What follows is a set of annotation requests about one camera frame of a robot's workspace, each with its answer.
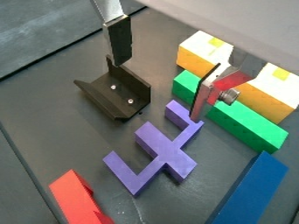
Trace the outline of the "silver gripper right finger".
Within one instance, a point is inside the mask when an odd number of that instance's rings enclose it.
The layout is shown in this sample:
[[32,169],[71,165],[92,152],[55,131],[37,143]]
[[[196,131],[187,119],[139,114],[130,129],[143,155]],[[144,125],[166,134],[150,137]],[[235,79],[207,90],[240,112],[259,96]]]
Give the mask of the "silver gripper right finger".
[[240,57],[240,61],[222,65],[218,63],[215,67],[203,76],[194,96],[190,118],[194,122],[200,120],[200,115],[206,104],[214,105],[216,101],[222,101],[228,105],[239,97],[239,91],[235,86],[251,81],[255,71],[250,69],[256,58],[246,53]]

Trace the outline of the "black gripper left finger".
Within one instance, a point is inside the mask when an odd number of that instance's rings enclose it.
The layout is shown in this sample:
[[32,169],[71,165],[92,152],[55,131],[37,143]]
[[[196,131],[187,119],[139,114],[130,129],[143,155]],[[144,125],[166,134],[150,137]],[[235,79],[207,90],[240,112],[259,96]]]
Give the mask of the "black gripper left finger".
[[103,20],[103,31],[112,63],[122,66],[132,57],[131,17],[124,13],[119,0],[90,0]]

